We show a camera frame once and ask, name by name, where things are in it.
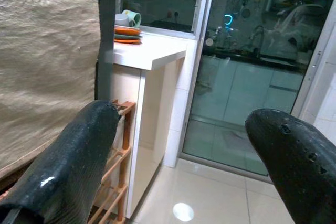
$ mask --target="blue light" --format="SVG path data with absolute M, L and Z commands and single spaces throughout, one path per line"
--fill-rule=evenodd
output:
M 230 18 L 230 21 L 229 22 L 225 22 L 225 18 L 226 17 L 229 17 Z M 225 23 L 225 25 L 230 25 L 231 23 L 232 23 L 232 21 L 233 21 L 233 17 L 230 15 L 230 14 L 225 14 L 224 15 L 224 23 Z

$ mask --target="woven curtain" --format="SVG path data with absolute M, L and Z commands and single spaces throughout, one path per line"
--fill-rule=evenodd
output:
M 0 177 L 94 100 L 98 0 L 0 0 Z

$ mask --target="mug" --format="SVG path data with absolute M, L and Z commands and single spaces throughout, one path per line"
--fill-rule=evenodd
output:
M 114 21 L 115 25 L 118 26 L 130 26 L 130 22 L 128 20 L 128 16 L 123 13 L 116 14 L 116 19 Z
M 123 14 L 128 16 L 131 27 L 139 27 L 141 23 L 141 14 L 133 12 L 131 10 L 123 10 Z

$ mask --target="glass sliding door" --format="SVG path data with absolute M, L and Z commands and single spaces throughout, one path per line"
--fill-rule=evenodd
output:
M 290 113 L 333 0 L 212 0 L 183 152 L 267 175 L 244 124 Z

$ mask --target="orange plate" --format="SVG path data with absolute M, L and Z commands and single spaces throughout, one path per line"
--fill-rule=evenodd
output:
M 114 32 L 116 34 L 130 35 L 130 36 L 138 36 L 140 34 L 140 29 L 133 27 L 125 27 L 125 26 L 115 26 Z
M 141 44 L 140 40 L 123 40 L 123 39 L 115 39 L 114 42 L 126 43 L 126 44 Z

